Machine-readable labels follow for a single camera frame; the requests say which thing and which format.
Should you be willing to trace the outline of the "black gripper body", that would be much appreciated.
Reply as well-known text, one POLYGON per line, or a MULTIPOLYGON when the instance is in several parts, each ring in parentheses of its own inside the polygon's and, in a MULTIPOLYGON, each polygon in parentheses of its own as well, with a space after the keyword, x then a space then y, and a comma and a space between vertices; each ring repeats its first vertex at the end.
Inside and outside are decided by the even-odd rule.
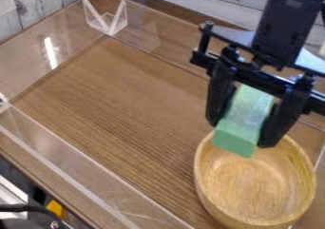
POLYGON ((264 66, 286 67, 325 78, 325 61, 305 50, 317 14, 325 10, 325 0, 268 0, 256 31, 227 29, 206 22, 199 26, 202 38, 190 62, 209 74, 222 49, 238 51, 236 60, 226 60, 238 72, 238 81, 282 98, 294 82, 262 71, 264 66))

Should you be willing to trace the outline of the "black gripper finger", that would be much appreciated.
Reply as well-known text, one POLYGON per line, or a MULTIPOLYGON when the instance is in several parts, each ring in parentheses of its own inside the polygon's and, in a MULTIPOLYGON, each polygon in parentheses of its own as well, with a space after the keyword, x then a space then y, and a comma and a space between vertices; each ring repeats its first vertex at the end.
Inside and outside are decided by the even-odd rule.
POLYGON ((314 87, 314 77, 300 75, 292 86, 286 87, 282 101, 272 107, 270 115, 262 125, 258 142, 261 148, 273 147, 288 134, 305 112, 314 87))
POLYGON ((215 126, 223 117, 227 104, 237 90, 234 76, 238 69, 226 62, 226 60, 236 60, 237 58, 237 49, 233 47, 223 48, 221 56, 209 70, 206 118, 211 126, 215 126))

